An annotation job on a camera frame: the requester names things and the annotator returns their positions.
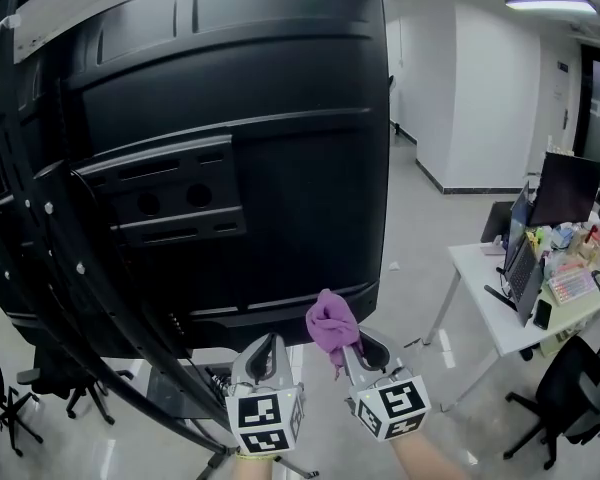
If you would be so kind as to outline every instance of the white desk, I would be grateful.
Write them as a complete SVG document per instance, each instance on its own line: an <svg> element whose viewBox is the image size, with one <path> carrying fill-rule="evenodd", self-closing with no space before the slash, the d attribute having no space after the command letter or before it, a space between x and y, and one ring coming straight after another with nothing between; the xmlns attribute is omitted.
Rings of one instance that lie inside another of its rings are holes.
<svg viewBox="0 0 600 480"><path fill-rule="evenodd" d="M527 325L523 327L518 318L518 313L484 289L484 285L487 284L496 290L500 290L500 274L496 272L496 267L501 266L504 260L503 256L485 256L482 254L480 248L484 245L472 244L449 247L449 254L451 254L456 272L433 327L424 340L425 345L431 343L449 309L458 283L460 279L463 279L484 322L487 324L495 348L482 360L473 375L465 377L463 385L458 386L457 392L449 395L448 402L443 402L443 411L449 410L462 400L500 357L529 348L572 327L600 310L600 293L598 291L589 293L568 304L558 306L545 283L539 299L545 299L553 307L549 327L546 331L543 331L533 325L533 318L530 318Z"/></svg>

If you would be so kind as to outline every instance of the ceiling light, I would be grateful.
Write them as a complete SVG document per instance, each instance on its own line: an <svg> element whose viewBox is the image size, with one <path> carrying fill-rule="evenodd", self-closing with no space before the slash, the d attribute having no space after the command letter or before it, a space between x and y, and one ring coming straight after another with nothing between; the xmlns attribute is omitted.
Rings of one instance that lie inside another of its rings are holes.
<svg viewBox="0 0 600 480"><path fill-rule="evenodd" d="M517 11L568 11L597 14L589 0L506 0Z"/></svg>

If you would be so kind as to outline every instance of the door frame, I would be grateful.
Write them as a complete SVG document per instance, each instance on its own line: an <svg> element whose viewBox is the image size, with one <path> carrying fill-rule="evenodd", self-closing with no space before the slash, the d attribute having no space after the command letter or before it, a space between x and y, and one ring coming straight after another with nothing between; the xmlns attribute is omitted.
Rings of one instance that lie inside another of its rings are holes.
<svg viewBox="0 0 600 480"><path fill-rule="evenodd" d="M593 95L593 62L600 62L600 48L586 44L582 47L582 80L580 83L580 108L578 111L578 123L576 135L573 141L573 152L575 156L582 156L584 146L589 132L589 120L591 115L591 96ZM596 198L600 201L600 190Z"/></svg>

